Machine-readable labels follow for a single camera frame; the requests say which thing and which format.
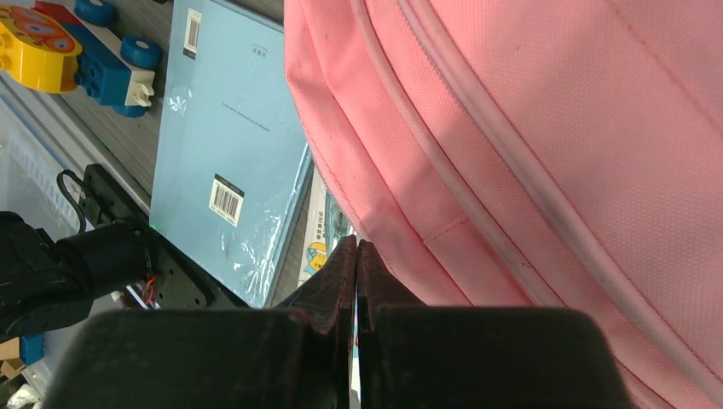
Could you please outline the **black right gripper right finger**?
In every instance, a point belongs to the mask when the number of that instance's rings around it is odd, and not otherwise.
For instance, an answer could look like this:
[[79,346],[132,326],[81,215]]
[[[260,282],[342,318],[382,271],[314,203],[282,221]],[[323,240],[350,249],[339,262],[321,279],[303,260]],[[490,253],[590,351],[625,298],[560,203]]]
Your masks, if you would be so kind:
[[356,258],[365,408],[629,408],[602,331],[566,308],[421,302],[362,241]]

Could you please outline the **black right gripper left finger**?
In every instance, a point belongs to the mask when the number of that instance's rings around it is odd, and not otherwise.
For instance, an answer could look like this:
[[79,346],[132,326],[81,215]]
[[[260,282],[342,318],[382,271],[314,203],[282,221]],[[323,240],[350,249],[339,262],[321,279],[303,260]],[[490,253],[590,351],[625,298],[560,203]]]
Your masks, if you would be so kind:
[[46,408],[348,408],[357,239],[274,308],[92,318]]

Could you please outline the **light blue notebook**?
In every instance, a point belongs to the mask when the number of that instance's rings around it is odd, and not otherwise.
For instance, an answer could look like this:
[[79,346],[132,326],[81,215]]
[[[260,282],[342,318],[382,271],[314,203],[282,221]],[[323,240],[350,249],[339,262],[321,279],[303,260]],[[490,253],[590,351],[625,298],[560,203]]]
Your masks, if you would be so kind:
[[174,2],[151,226],[266,306],[312,168],[282,26],[230,1]]

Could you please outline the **pink student backpack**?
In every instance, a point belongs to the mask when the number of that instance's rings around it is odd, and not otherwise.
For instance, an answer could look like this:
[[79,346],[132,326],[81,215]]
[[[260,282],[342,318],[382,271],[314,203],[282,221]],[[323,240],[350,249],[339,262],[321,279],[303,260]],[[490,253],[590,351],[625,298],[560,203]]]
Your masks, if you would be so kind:
[[431,304],[567,307],[637,406],[722,405],[719,1],[288,1],[356,231]]

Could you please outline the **packaged blue correction tape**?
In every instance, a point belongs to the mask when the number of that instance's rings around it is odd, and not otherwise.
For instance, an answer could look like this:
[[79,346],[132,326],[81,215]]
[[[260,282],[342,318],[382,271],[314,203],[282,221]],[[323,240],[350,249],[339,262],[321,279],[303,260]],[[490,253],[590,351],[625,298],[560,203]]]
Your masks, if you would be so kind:
[[298,287],[324,266],[343,237],[356,233],[335,198],[328,192],[317,168],[314,168],[309,193]]

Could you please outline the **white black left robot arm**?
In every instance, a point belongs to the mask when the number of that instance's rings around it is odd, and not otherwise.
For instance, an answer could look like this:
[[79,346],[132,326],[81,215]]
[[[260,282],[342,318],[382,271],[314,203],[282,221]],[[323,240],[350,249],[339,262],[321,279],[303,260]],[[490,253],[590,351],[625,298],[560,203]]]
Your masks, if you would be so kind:
[[1,340],[85,320],[98,298],[146,279],[157,264],[148,231],[121,220],[53,241],[1,214]]

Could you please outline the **yellow blue toy car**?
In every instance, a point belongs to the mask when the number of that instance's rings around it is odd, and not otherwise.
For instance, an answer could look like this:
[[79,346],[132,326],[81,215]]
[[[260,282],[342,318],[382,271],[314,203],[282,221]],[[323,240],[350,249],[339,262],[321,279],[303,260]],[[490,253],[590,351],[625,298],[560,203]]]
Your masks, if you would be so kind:
[[47,94],[80,88],[101,106],[139,118],[152,106],[163,51],[154,41],[116,36],[116,8],[77,1],[69,9],[36,1],[1,7],[1,70],[15,82]]

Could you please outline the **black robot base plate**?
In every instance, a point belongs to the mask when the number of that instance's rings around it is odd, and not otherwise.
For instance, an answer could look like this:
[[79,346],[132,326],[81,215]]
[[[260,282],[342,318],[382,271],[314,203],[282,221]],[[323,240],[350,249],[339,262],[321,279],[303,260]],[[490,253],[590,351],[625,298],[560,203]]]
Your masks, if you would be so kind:
[[142,303],[160,308],[246,306],[151,228],[145,211],[102,165],[88,165],[80,187],[77,207],[93,228],[57,245],[93,295],[138,284]]

